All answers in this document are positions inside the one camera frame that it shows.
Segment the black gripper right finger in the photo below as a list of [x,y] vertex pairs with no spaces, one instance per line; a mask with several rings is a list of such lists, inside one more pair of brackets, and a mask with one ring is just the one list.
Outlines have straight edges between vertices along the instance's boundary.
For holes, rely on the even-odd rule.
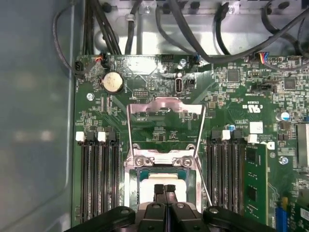
[[199,213],[194,205],[178,202],[174,185],[166,185],[173,232],[274,232],[275,229],[230,210],[210,206]]

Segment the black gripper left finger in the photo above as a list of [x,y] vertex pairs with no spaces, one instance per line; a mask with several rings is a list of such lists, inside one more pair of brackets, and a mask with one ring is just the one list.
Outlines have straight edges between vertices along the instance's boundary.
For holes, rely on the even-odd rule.
[[154,186],[154,201],[141,204],[138,211],[118,206],[69,229],[70,232],[163,232],[167,203],[165,186]]

